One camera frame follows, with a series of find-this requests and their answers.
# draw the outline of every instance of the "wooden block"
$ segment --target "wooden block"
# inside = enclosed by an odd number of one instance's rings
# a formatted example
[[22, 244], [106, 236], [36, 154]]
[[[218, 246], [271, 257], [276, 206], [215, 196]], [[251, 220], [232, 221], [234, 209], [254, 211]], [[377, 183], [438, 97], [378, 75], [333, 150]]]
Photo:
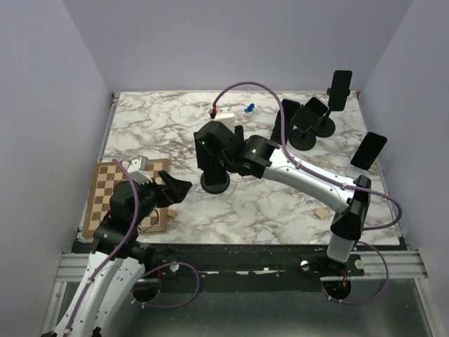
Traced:
[[328, 212], [325, 209], [322, 209], [321, 207], [315, 211], [316, 216], [318, 216], [320, 219], [324, 219]]
[[174, 209], [168, 209], [168, 211], [167, 211], [167, 216], [168, 216], [169, 218], [174, 219], [174, 218], [176, 218], [176, 216], [177, 216], [177, 211], [175, 211]]

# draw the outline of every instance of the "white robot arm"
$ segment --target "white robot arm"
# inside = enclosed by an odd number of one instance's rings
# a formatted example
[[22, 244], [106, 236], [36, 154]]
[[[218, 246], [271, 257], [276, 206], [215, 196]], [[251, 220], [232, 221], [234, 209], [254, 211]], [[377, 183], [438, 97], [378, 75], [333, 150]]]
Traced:
[[[122, 162], [133, 180], [138, 194], [138, 215], [135, 225], [150, 214], [154, 207], [180, 203], [192, 184], [177, 180], [165, 171], [159, 172], [164, 185], [157, 185], [146, 173], [148, 158], [138, 156], [130, 163]], [[154, 263], [154, 250], [136, 242], [138, 230], [131, 227], [134, 206], [131, 184], [115, 185], [109, 201], [110, 211], [93, 235], [92, 251], [74, 298], [55, 327], [42, 337], [102, 337], [106, 336], [116, 312], [134, 284]]]
[[[368, 193], [346, 187], [370, 188], [371, 181], [364, 176], [352, 180], [301, 160], [300, 165], [295, 166], [276, 143], [258, 135], [244, 140], [243, 128], [236, 126], [233, 132], [230, 130], [233, 123], [226, 120], [224, 124], [219, 117], [194, 134], [198, 167], [203, 170], [203, 189], [209, 193], [224, 192], [229, 186], [227, 172], [230, 172], [277, 181], [307, 193], [335, 211], [327, 255], [339, 263], [346, 263], [361, 237], [370, 202]], [[304, 168], [345, 187], [317, 178]]]

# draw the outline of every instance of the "white wall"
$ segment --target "white wall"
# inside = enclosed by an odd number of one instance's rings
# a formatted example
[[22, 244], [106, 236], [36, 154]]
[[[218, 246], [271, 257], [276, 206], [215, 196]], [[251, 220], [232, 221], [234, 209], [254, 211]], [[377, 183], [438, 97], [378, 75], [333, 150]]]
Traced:
[[0, 334], [39, 336], [110, 105], [61, 0], [0, 5]]
[[412, 0], [64, 0], [114, 91], [360, 89]]
[[388, 137], [381, 162], [401, 200], [449, 331], [449, 1], [415, 0], [361, 95], [368, 128]]

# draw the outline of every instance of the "blue chess piece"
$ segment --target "blue chess piece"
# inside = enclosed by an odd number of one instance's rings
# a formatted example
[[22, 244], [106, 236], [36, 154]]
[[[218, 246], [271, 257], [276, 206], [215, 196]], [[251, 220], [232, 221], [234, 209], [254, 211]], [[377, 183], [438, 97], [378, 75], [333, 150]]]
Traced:
[[254, 103], [249, 104], [249, 106], [245, 109], [246, 113], [252, 112], [254, 109]]

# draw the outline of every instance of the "chessboard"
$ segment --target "chessboard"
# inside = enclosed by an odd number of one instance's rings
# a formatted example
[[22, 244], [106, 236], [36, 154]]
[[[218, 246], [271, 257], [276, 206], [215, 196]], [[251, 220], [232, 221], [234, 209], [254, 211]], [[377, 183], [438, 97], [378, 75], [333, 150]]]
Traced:
[[[163, 184], [158, 172], [168, 172], [168, 159], [150, 159], [147, 173], [156, 183]], [[121, 169], [115, 163], [97, 163], [93, 172], [91, 190], [89, 192], [86, 216], [84, 218], [82, 234], [85, 238], [93, 237], [109, 210], [109, 200], [114, 186], [127, 180]], [[167, 230], [167, 208], [155, 208], [139, 225], [140, 233], [165, 232]]]

